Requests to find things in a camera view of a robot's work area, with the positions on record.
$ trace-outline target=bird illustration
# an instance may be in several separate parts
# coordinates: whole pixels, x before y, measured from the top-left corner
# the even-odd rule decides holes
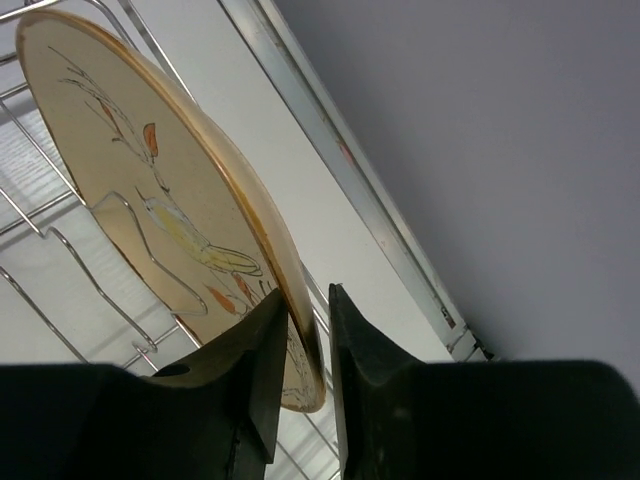
[[[144,198],[137,187],[136,191],[153,222],[196,262],[217,272],[262,276],[260,265],[253,258],[213,245],[176,205],[168,205],[157,198]]]

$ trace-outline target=orange leaf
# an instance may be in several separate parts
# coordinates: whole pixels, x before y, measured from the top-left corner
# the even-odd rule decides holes
[[[152,157],[158,156],[158,142],[156,140],[156,124],[147,123],[143,129],[144,141],[147,142],[147,147],[151,152]]]
[[[238,288],[240,289],[240,291],[242,293],[244,293],[244,295],[251,302],[251,305],[253,305],[255,307],[256,306],[256,302],[253,300],[253,295],[251,295],[251,290],[249,289],[249,285],[247,285],[247,282],[245,282],[242,279],[242,277],[240,275],[238,275],[237,273],[235,273],[235,272],[232,273],[231,276],[236,281],[236,285],[238,285]]]
[[[224,308],[229,313],[233,313],[234,315],[237,313],[236,306],[233,304],[231,300],[229,300],[227,297],[225,297],[222,293],[220,293],[215,288],[213,287],[207,287],[207,288],[209,289],[213,297],[218,301],[220,306],[222,306],[222,308]]]
[[[111,120],[111,123],[113,123],[113,126],[115,127],[116,132],[118,132],[118,135],[122,137],[122,132],[120,131],[120,127],[118,127],[118,124],[116,123],[116,119],[113,118],[113,113],[111,113],[111,109],[107,107],[102,102],[102,100],[98,99],[98,102],[100,103],[100,107],[102,107],[102,111],[107,115],[107,117],[109,117],[109,120]]]

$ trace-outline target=chrome rack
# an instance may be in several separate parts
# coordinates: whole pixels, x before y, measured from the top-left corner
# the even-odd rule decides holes
[[[32,1],[25,0],[24,6],[18,7],[12,10],[9,10],[5,13],[0,13],[0,26],[7,24],[9,22],[15,21],[19,19],[22,15],[27,12],[31,12],[34,10],[38,10],[41,8],[52,7],[56,4],[62,3],[64,0],[41,0],[41,1]],[[109,21],[109,23],[113,26],[114,30],[120,36],[122,41],[129,45],[132,48],[138,50],[135,45],[135,42],[127,33],[127,30],[120,23],[114,12],[105,5],[101,0],[80,0],[84,1],[93,7],[95,7],[99,12],[101,12],[104,17]],[[184,91],[189,94],[189,96],[193,99],[193,96],[189,92],[187,86],[181,79],[180,75],[173,67],[171,61],[166,56],[154,36],[149,31],[147,25],[145,24],[142,16],[135,9],[130,0],[118,0],[120,7],[124,10],[127,17],[130,19],[137,33],[141,36],[146,46],[151,50],[156,60],[159,62],[164,71],[174,80],[176,81]],[[6,55],[2,55],[0,57],[0,68],[6,67],[17,60],[17,55],[15,52],[9,53]],[[159,349],[159,346],[170,336],[175,334],[176,332],[182,332],[189,341],[193,344],[195,348],[200,348],[202,345],[200,342],[190,333],[190,331],[184,326],[182,321],[180,320],[180,316],[184,315],[206,315],[207,306],[206,303],[202,300],[202,298],[193,291],[188,285],[186,285],[182,280],[180,280],[177,276],[175,276],[172,272],[170,272],[166,267],[164,267],[152,254],[147,240],[145,238],[144,232],[141,229],[138,218],[131,208],[129,202],[117,192],[108,193],[103,199],[101,199],[96,205],[89,206],[86,204],[84,199],[78,194],[75,186],[69,181],[64,173],[58,168],[53,159],[45,152],[45,150],[39,145],[34,136],[29,132],[29,130],[25,127],[25,125],[19,120],[19,118],[11,111],[11,109],[7,106],[7,100],[22,94],[24,92],[28,92],[29,88],[26,82],[21,83],[19,85],[15,85],[12,88],[9,88],[3,92],[0,92],[0,110],[7,116],[7,118],[18,128],[20,133],[29,141],[31,146],[38,152],[39,156],[48,164],[48,166],[55,172],[55,174],[60,178],[66,187],[66,191],[63,193],[51,198],[45,202],[43,202],[38,207],[25,211],[17,201],[15,201],[7,191],[0,186],[0,196],[6,201],[11,208],[18,214],[18,218],[7,223],[6,225],[0,226],[0,238],[7,235],[8,233],[18,229],[19,227],[27,226],[28,231],[35,233],[38,237],[43,240],[47,240],[49,237],[55,237],[62,245],[67,249],[69,254],[71,255],[74,262],[80,267],[81,271],[84,273],[86,278],[91,283],[92,287],[96,290],[99,296],[104,299],[109,306],[115,310],[118,315],[125,320],[125,322],[133,328],[137,334],[144,340],[144,345],[141,345],[137,342],[132,342],[132,347],[135,353],[132,357],[122,364],[123,368],[131,368],[134,364],[136,364],[139,360],[143,360],[148,364],[148,366],[153,371],[158,371],[159,367],[153,362],[149,353],[156,353]],[[186,289],[190,295],[192,295],[199,303],[201,309],[198,311],[171,311],[170,314],[173,317],[174,325],[166,330],[164,333],[156,337],[152,338],[142,327],[140,327],[136,321],[131,318],[100,286],[96,278],[91,273],[90,269],[87,267],[85,262],[82,260],[78,251],[74,248],[72,243],[65,237],[65,235],[56,227],[48,226],[46,228],[40,227],[37,224],[37,218],[42,216],[44,213],[52,210],[54,207],[61,205],[63,202],[70,200],[72,202],[72,206],[81,205],[87,208],[90,212],[95,212],[97,209],[101,208],[107,201],[115,200],[122,204],[129,211],[133,222],[137,228],[138,234],[142,239],[147,254],[149,255],[151,261],[162,269],[166,274],[168,274],[176,283],[180,285],[181,288]],[[328,302],[326,296],[323,294],[322,290],[319,288],[312,275],[308,271],[308,269],[303,265],[303,270],[305,274],[305,280],[307,283],[307,287],[311,294],[316,298],[318,304],[321,305],[324,310],[324,316],[328,316]],[[20,285],[20,283],[8,272],[5,268],[0,266],[0,276],[4,278],[4,280],[15,290],[15,292],[25,301],[25,303],[37,314],[37,316],[42,320],[42,322],[53,332],[53,334],[67,347],[67,349],[78,359],[80,362],[87,363],[87,358],[80,352],[73,343],[56,327],[55,323],[49,319],[49,317],[43,312],[43,310],[38,306],[38,304],[33,300],[33,298],[28,294],[28,292]],[[313,314],[317,325],[320,330],[325,335],[329,335],[329,326],[324,319],[324,316],[317,311],[314,307]],[[333,394],[333,383],[330,372],[325,369],[325,374],[327,378],[328,391]],[[304,414],[305,419],[311,425],[312,429],[315,433],[320,437],[326,447],[331,451],[332,455],[338,459],[338,450],[337,444],[332,442],[325,434],[321,432],[316,423],[312,420],[312,418]],[[282,450],[284,456],[291,462],[291,464],[295,467],[295,469],[299,472],[302,478],[310,480],[310,477],[305,472],[305,470],[300,466],[299,462],[295,460],[292,454],[280,443],[278,442],[278,448]],[[340,477],[339,469],[333,473],[328,480],[337,480]]]

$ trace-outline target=gray wall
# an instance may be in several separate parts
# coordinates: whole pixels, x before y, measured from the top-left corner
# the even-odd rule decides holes
[[[277,0],[467,320],[640,390],[640,7]]]

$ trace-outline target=plate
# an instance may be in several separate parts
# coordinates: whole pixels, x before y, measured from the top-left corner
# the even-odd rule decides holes
[[[323,360],[300,259],[238,148],[162,70],[82,17],[26,14],[16,41],[78,193],[131,267],[202,343],[279,287],[282,405],[318,410]]]

